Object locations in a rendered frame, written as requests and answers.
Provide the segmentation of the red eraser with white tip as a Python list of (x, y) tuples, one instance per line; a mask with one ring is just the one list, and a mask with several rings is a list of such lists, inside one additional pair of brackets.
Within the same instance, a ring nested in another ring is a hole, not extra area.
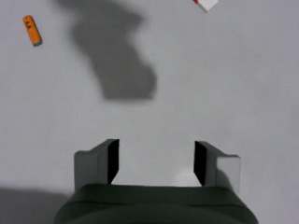
[(193, 0), (193, 2), (199, 6), (206, 14), (210, 9), (218, 4), (218, 0)]

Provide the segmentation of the orange aa battery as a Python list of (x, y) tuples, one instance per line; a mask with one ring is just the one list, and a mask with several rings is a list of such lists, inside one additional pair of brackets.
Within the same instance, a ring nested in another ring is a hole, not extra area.
[(38, 47), (42, 44), (42, 41), (40, 39), (40, 36), (38, 34), (38, 31), (36, 29), (36, 26), (33, 22), (33, 19), (30, 15), (27, 15), (22, 18), (22, 21), (24, 23), (24, 26), (27, 30), (27, 33), (31, 39), (31, 42), (34, 47)]

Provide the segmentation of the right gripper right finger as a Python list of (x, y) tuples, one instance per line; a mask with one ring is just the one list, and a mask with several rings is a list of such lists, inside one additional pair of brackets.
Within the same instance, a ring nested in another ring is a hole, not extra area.
[(239, 197), (240, 172), (241, 157), (207, 141), (194, 141), (193, 173), (201, 186), (228, 188)]

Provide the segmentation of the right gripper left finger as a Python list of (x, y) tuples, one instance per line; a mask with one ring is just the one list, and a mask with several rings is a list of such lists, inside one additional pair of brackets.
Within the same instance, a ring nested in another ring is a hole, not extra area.
[(89, 151), (74, 153), (74, 193), (87, 184), (111, 184), (119, 171), (120, 139), (108, 138)]

